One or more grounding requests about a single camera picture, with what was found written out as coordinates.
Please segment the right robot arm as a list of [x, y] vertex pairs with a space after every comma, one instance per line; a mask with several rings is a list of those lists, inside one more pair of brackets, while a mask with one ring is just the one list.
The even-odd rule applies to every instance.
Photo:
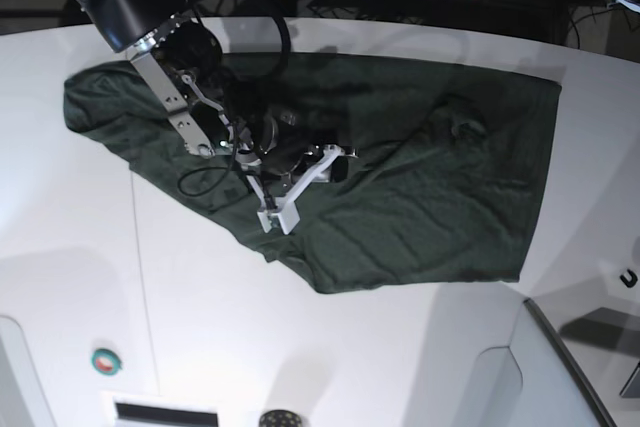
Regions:
[[229, 156], [258, 186], [281, 180], [292, 187], [339, 182], [349, 150], [324, 132], [273, 111], [261, 88], [288, 67], [292, 38], [284, 17], [266, 0], [254, 0], [274, 22], [280, 40], [275, 65], [249, 78], [223, 61], [219, 39], [202, 20], [203, 0], [72, 0], [116, 53], [131, 50], [132, 64], [168, 113], [195, 156]]

